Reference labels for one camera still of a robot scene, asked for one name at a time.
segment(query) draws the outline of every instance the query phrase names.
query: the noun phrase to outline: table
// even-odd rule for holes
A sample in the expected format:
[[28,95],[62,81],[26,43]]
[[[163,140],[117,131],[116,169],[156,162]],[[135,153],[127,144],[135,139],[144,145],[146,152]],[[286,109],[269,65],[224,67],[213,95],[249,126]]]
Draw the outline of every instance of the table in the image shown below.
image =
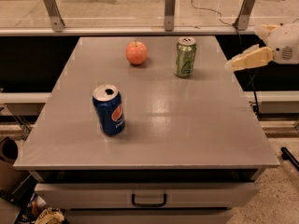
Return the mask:
[[[138,67],[124,53],[136,39],[149,48]],[[82,37],[14,167],[48,204],[94,209],[69,212],[72,223],[225,223],[279,163],[216,38],[195,39],[193,75],[178,78],[177,36]],[[92,104],[105,83],[119,88],[126,121],[112,137]]]

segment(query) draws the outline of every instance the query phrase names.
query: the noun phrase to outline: apple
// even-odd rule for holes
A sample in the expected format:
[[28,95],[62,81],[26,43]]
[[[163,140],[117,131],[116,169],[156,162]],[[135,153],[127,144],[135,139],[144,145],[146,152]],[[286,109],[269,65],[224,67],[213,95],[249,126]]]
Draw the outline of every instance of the apple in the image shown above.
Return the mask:
[[129,63],[140,65],[148,58],[148,48],[140,41],[132,41],[128,44],[125,55]]

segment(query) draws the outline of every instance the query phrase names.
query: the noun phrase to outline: gray tabletop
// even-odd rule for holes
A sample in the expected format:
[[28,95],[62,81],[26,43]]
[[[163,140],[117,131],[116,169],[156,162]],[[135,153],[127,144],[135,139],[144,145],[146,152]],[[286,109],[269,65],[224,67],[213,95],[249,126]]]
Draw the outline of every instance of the gray tabletop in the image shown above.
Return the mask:
[[[195,36],[190,78],[174,75],[177,37],[81,38],[15,162],[17,169],[204,169],[278,166],[214,36]],[[138,66],[125,47],[144,42]],[[119,88],[126,127],[106,136],[92,96]]]

